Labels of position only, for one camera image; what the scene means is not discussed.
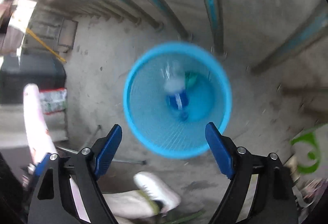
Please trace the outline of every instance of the white shoe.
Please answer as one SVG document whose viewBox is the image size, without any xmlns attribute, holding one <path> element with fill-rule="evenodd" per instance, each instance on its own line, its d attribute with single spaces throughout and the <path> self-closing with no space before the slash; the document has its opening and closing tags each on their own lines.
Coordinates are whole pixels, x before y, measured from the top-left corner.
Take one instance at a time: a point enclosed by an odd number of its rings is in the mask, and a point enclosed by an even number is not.
<svg viewBox="0 0 328 224">
<path fill-rule="evenodd" d="M 138 188 L 144 191 L 151 200 L 163 203 L 161 213 L 176 208 L 181 202 L 178 194 L 172 191 L 159 177 L 150 172 L 141 171 L 133 176 L 133 180 Z"/>
</svg>

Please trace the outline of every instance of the blue gripper pad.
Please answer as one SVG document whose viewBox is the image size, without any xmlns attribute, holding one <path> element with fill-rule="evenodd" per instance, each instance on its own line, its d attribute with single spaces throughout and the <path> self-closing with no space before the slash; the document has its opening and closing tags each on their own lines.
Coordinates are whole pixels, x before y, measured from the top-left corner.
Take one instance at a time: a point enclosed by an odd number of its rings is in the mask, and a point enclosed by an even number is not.
<svg viewBox="0 0 328 224">
<path fill-rule="evenodd" d="M 99 179 L 100 176 L 105 175 L 110 163 L 112 162 L 114 155 L 118 149 L 118 146 L 121 143 L 122 140 L 122 128 L 121 126 L 115 124 L 109 134 L 104 137 L 98 139 L 94 146 L 97 144 L 99 140 L 104 139 L 103 147 L 99 151 L 98 155 L 95 159 L 95 170 L 94 175 L 96 179 Z"/>
<path fill-rule="evenodd" d="M 220 134 L 214 123 L 210 122 L 205 127 L 205 137 L 221 173 L 227 175 L 231 180 L 235 170 L 233 169 L 232 156 L 223 142 L 224 136 Z"/>
</svg>

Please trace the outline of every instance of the clear bottle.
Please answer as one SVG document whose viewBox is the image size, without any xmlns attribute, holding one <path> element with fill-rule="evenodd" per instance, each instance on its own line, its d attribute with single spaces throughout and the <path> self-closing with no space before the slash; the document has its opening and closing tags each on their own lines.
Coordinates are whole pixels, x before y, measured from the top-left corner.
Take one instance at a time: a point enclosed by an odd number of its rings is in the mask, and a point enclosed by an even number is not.
<svg viewBox="0 0 328 224">
<path fill-rule="evenodd" d="M 179 120 L 186 121 L 188 118 L 186 107 L 189 100 L 186 93 L 185 72 L 178 61 L 167 62 L 161 71 L 167 103 Z"/>
</svg>

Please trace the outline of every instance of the blue bucket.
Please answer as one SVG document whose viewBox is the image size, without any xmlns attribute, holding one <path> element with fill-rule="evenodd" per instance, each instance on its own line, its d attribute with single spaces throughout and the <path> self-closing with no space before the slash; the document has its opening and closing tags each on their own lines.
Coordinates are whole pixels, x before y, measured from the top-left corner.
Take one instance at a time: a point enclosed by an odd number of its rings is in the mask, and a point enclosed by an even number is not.
<svg viewBox="0 0 328 224">
<path fill-rule="evenodd" d="M 188 119 L 172 114 L 163 90 L 161 69 L 177 61 L 196 77 L 187 90 Z M 213 122 L 222 134 L 227 127 L 232 95 L 221 65 L 193 44 L 168 42 L 145 53 L 130 71 L 123 94 L 124 114 L 136 138 L 167 158 L 191 158 L 209 149 L 205 126 Z"/>
</svg>

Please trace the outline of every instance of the metal screw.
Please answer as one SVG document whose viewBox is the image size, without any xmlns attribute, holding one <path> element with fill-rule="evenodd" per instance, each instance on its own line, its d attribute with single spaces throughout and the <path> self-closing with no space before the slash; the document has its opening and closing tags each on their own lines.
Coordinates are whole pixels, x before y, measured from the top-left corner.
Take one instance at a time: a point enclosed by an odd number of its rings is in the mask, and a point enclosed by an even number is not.
<svg viewBox="0 0 328 224">
<path fill-rule="evenodd" d="M 57 157 L 58 157 L 57 154 L 52 154 L 52 155 L 50 156 L 50 160 L 56 160 Z"/>
<path fill-rule="evenodd" d="M 90 153 L 90 151 L 91 151 L 90 148 L 83 148 L 81 153 L 82 153 L 82 155 L 87 155 Z"/>
<path fill-rule="evenodd" d="M 278 159 L 278 156 L 277 156 L 276 153 L 271 153 L 271 154 L 270 154 L 270 157 L 271 157 L 271 159 L 273 159 L 273 160 Z"/>
<path fill-rule="evenodd" d="M 244 147 L 238 147 L 237 151 L 239 154 L 245 154 L 246 153 L 246 149 Z"/>
</svg>

